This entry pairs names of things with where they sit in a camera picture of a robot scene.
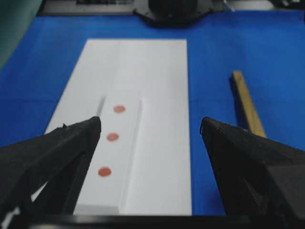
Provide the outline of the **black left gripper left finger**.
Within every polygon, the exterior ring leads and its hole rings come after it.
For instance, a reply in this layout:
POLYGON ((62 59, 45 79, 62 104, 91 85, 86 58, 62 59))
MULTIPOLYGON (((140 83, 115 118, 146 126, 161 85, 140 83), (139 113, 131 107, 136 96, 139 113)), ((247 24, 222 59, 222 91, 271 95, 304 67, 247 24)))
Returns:
POLYGON ((94 116, 2 147, 1 228, 81 228, 73 212, 101 130, 94 116))

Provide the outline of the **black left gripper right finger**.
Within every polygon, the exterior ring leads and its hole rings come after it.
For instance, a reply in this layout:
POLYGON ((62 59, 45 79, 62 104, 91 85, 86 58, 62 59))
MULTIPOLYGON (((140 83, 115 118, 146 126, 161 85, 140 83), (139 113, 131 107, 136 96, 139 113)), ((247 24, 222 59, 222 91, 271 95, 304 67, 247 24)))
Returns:
POLYGON ((226 216, 245 229, 305 226, 305 153, 205 117, 200 133, 226 216))

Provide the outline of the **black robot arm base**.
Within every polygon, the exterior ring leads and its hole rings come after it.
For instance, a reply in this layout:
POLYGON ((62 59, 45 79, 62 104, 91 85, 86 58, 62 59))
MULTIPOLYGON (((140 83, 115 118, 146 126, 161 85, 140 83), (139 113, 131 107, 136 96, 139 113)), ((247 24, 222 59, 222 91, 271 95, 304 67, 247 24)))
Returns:
POLYGON ((132 13, 151 27, 179 28, 223 12, 224 6, 224 0, 136 0, 132 13))

